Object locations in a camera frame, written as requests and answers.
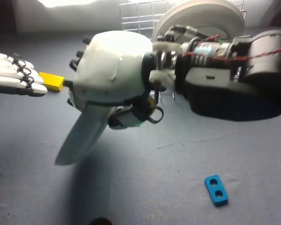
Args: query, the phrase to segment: plate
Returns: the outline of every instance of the plate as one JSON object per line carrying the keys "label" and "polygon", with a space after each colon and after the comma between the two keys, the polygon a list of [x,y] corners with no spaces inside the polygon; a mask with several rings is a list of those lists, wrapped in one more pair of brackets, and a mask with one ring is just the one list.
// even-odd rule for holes
{"label": "plate", "polygon": [[241,36],[244,31],[242,13],[226,0],[190,0],[171,8],[155,26],[152,41],[175,24],[192,26],[210,35],[220,34],[222,39]]}

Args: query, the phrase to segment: hole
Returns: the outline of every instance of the hole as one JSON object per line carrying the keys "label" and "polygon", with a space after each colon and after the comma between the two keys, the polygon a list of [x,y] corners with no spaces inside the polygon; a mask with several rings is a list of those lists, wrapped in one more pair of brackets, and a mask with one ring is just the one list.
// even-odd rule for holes
{"label": "hole", "polygon": [[211,180],[210,180],[210,184],[211,184],[212,186],[216,186],[216,185],[217,185],[217,180],[216,180],[216,179],[211,179]]}
{"label": "hole", "polygon": [[206,76],[205,77],[205,80],[214,80],[215,79],[215,76]]}
{"label": "hole", "polygon": [[217,196],[218,198],[222,198],[222,197],[223,197],[223,192],[220,191],[220,190],[217,190],[217,191],[215,192],[215,196]]}

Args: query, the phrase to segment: white wall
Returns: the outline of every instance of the white wall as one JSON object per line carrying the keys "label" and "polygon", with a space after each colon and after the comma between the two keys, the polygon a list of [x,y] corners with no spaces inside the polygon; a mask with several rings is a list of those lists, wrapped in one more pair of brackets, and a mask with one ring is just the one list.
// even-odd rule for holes
{"label": "white wall", "polygon": [[[119,5],[129,0],[94,0],[88,5],[47,8],[38,0],[14,0],[19,32],[120,30]],[[234,4],[241,0],[231,0]],[[281,0],[244,0],[247,27],[266,26]]]}

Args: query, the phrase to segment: metal wire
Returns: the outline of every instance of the metal wire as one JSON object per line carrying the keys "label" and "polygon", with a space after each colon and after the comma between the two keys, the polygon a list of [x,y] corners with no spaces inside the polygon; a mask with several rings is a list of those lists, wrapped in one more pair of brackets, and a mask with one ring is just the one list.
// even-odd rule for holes
{"label": "metal wire", "polygon": [[[186,2],[189,0],[171,0],[171,3],[180,4],[183,2]],[[164,4],[166,5],[166,10],[164,10],[162,13],[155,14],[154,13],[154,4]],[[140,6],[147,5],[151,8],[151,13],[148,13],[147,15],[140,15]],[[244,19],[246,18],[247,11],[243,9],[244,0],[241,0],[241,3],[235,4],[236,7],[239,8],[239,11],[244,15]],[[145,2],[130,2],[125,4],[120,4],[120,13],[122,18],[122,30],[125,31],[136,31],[140,34],[144,34],[147,30],[152,30],[155,27],[155,23],[159,21],[159,18],[162,17],[168,10],[169,10],[169,1],[168,0],[151,0],[151,1],[145,1]],[[134,9],[136,9],[136,15],[130,15],[130,16],[123,16],[123,11],[127,9],[127,12],[131,12]],[[249,38],[251,36],[241,36],[236,38]],[[171,91],[165,91],[162,93],[172,93],[173,99],[175,100],[175,94]]]}

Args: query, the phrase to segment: translucent blade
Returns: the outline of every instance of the translucent blade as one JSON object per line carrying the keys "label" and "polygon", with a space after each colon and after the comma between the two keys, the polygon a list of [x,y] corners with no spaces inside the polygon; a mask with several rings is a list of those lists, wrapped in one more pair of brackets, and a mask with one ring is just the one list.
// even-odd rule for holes
{"label": "translucent blade", "polygon": [[88,105],[70,131],[55,165],[71,165],[86,157],[107,126],[115,107]]}

